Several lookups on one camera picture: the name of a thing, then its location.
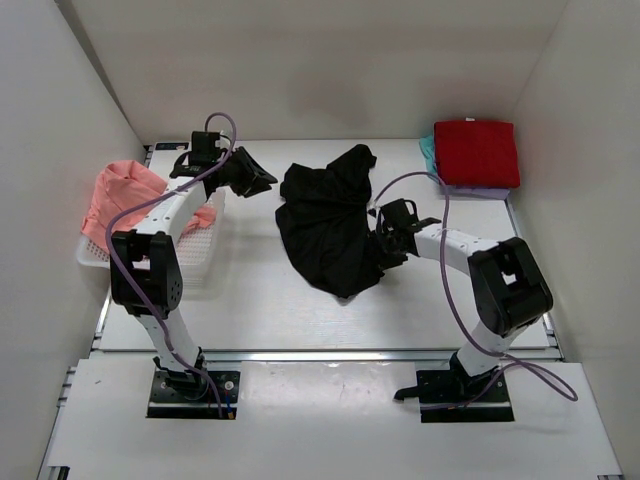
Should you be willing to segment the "black t-shirt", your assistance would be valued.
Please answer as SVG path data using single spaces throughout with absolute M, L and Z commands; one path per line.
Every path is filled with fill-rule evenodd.
M 275 211 L 293 268 L 311 286 L 348 299 L 376 285 L 383 273 L 369 239 L 370 170 L 377 157 L 357 144 L 323 168 L 297 163 L 280 185 Z

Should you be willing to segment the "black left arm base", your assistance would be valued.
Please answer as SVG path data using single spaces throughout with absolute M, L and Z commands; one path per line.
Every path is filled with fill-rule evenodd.
M 239 370 L 209 370 L 218 396 L 201 376 L 171 372 L 153 358 L 155 371 L 146 416 L 152 419 L 235 420 L 240 393 Z

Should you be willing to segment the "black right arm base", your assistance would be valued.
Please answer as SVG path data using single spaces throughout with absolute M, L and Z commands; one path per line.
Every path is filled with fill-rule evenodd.
M 395 402 L 417 399 L 427 423 L 508 423 L 515 415 L 503 371 L 496 367 L 469 377 L 459 365 L 418 370 L 416 384 L 394 394 Z

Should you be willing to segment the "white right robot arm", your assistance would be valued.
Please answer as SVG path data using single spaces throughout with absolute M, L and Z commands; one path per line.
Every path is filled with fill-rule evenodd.
M 447 270 L 471 281 L 478 323 L 464 331 L 465 344 L 449 371 L 461 387 L 488 381 L 514 340 L 551 310 L 553 296 L 527 243 L 519 238 L 484 239 L 451 229 L 448 218 L 420 219 L 416 203 L 400 199 L 372 209 L 371 232 L 391 268 L 413 255 L 439 263 L 445 297 L 453 300 Z

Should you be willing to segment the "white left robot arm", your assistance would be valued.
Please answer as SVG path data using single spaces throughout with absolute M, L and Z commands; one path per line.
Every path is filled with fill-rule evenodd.
M 219 132 L 194 132 L 172 165 L 164 192 L 146 201 L 131 229 L 108 225 L 111 294 L 144 327 L 165 385 L 188 402 L 219 394 L 200 347 L 179 311 L 183 295 L 176 246 L 187 223 L 221 187 L 239 197 L 266 192 L 277 182 L 243 147 Z

